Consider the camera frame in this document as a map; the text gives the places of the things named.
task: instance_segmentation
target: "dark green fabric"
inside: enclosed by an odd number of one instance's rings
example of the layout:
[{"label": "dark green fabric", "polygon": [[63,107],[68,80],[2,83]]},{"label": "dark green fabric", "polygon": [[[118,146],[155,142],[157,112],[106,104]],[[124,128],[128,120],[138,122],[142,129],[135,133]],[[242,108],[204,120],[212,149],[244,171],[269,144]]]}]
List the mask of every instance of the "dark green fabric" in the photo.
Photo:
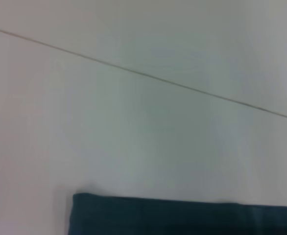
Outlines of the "dark green fabric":
[{"label": "dark green fabric", "polygon": [[73,196],[69,235],[287,235],[287,207]]}]

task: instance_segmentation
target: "ceiling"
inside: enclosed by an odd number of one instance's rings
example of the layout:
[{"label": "ceiling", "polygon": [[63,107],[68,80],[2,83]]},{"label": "ceiling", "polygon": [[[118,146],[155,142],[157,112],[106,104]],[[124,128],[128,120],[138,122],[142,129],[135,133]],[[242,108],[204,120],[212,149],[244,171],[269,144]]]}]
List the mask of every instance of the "ceiling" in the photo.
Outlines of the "ceiling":
[{"label": "ceiling", "polygon": [[0,0],[0,30],[287,116],[287,0]]}]

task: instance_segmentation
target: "white surface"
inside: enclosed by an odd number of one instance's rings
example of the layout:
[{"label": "white surface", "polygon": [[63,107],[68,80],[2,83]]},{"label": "white surface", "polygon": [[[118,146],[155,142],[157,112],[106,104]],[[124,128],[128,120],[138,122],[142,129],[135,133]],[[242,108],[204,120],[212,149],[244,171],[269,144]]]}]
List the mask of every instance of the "white surface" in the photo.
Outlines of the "white surface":
[{"label": "white surface", "polygon": [[287,115],[287,0],[0,0],[0,29]]},{"label": "white surface", "polygon": [[287,206],[287,118],[0,33],[0,235],[77,190]]}]

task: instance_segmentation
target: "white wall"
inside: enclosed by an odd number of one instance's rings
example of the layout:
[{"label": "white wall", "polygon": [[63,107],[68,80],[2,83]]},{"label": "white wall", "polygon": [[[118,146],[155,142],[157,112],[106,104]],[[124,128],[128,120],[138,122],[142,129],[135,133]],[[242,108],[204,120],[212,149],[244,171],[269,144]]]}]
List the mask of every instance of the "white wall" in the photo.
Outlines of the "white wall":
[{"label": "white wall", "polygon": [[0,0],[0,30],[287,115],[287,0]]},{"label": "white wall", "polygon": [[0,33],[0,235],[77,190],[287,206],[287,118]]}]

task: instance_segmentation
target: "teal object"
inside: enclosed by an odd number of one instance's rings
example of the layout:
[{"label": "teal object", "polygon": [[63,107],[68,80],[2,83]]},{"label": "teal object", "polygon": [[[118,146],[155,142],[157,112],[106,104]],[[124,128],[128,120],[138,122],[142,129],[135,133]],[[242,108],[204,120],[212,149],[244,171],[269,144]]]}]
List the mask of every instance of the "teal object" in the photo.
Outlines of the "teal object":
[{"label": "teal object", "polygon": [[69,235],[287,235],[287,207],[73,196]]}]

